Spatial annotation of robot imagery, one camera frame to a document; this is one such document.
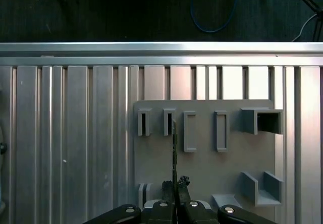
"metal wall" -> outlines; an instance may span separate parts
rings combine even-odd
[[[234,44],[0,44],[0,223],[80,224],[133,202],[133,103],[154,99],[273,100],[276,221],[321,223],[323,44]]]

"dark background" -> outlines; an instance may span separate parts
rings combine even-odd
[[[234,3],[193,1],[196,20],[209,30],[226,22]],[[194,25],[190,0],[67,2],[70,23],[55,0],[0,0],[0,41],[291,41],[314,14],[301,0],[238,0],[229,26],[207,34]],[[314,22],[300,41],[311,41]]]

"gray pegboard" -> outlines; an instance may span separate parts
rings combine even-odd
[[[283,117],[270,100],[138,101],[134,110],[135,188],[152,184],[145,201],[161,199],[162,182],[172,179],[175,119],[178,176],[189,176],[191,198],[274,220],[282,182],[274,176],[275,134],[263,130],[281,134]]]

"blue cable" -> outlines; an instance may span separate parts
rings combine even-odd
[[[202,28],[202,27],[201,27],[201,26],[196,22],[196,20],[195,20],[195,18],[194,18],[194,13],[193,13],[193,0],[191,0],[191,17],[192,17],[192,20],[193,20],[193,22],[194,22],[195,26],[196,26],[198,29],[200,29],[201,31],[203,31],[203,32],[206,32],[206,33],[215,33],[215,32],[219,32],[219,31],[223,30],[224,28],[226,28],[226,27],[228,26],[228,24],[230,23],[230,21],[231,21],[231,19],[232,19],[232,17],[233,17],[233,14],[234,14],[234,10],[235,10],[235,8],[237,7],[237,2],[238,2],[238,0],[235,0],[235,1],[234,1],[234,5],[233,5],[233,7],[232,7],[231,14],[230,14],[230,16],[229,16],[229,18],[228,18],[227,22],[226,22],[223,26],[219,27],[219,28],[218,28],[218,29],[216,29],[216,30],[208,31],[208,30],[203,29],[203,28]]]

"horizontal metal bar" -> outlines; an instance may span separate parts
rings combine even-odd
[[[323,66],[323,57],[60,57],[0,58],[1,66],[140,66],[140,65],[219,65],[219,66]]]
[[[102,42],[102,43],[0,43],[0,57],[18,57],[20,52],[38,55],[100,56],[115,52],[138,55],[194,54],[289,54],[323,53],[323,43],[291,42]]]

